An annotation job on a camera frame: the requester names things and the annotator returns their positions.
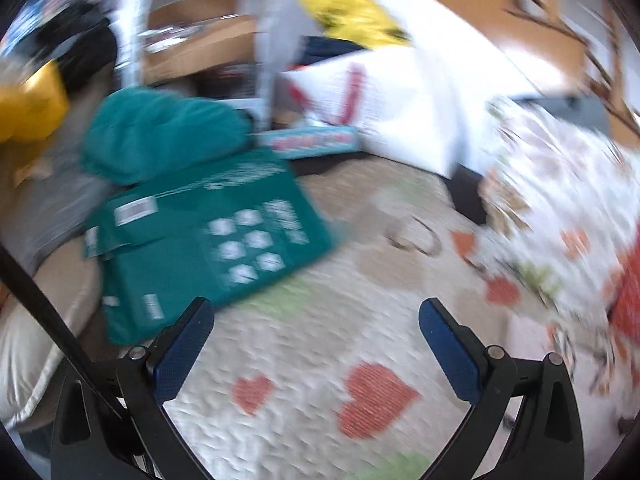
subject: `cardboard box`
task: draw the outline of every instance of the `cardboard box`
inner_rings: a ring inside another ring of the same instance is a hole
[[[221,308],[325,254],[331,233],[266,148],[158,177],[88,221],[115,344],[173,324],[197,296]]]
[[[188,25],[237,12],[238,0],[180,0],[149,13],[148,28]],[[226,18],[182,43],[143,54],[145,84],[195,74],[214,66],[255,59],[253,16]]]

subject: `black cable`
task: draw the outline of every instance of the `black cable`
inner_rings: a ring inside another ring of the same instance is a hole
[[[42,480],[15,447],[7,430],[0,424],[0,471],[2,478]]]
[[[95,372],[89,356],[66,326],[58,311],[38,288],[31,276],[14,260],[0,243],[0,281],[22,303],[47,335],[62,350],[94,394],[118,417],[121,422],[130,421],[129,412],[118,402],[104,380]]]

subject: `cushion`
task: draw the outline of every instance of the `cushion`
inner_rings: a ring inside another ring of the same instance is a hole
[[[74,238],[34,277],[75,336],[96,311],[102,288],[98,263],[85,260],[83,249],[82,238]],[[0,420],[6,427],[33,413],[62,358],[44,329],[10,296],[0,310]]]
[[[511,269],[562,316],[605,326],[640,212],[639,159],[542,108],[497,109],[474,262]]]
[[[355,126],[364,151],[448,178],[462,139],[444,70],[431,53],[386,46],[284,77],[309,119]]]
[[[238,152],[251,124],[205,98],[125,88],[108,96],[84,138],[89,173],[128,186]]]

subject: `yellow bag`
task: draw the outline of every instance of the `yellow bag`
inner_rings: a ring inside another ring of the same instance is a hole
[[[324,27],[328,38],[353,41],[365,48],[409,45],[404,30],[374,0],[299,0]]]
[[[44,140],[62,124],[68,109],[65,87],[53,60],[19,86],[0,84],[0,142]]]

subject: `teal box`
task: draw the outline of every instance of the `teal box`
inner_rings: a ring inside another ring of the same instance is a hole
[[[197,296],[224,307],[331,249],[282,161],[258,148],[162,176],[107,202],[86,253],[104,267],[110,340],[135,344]]]

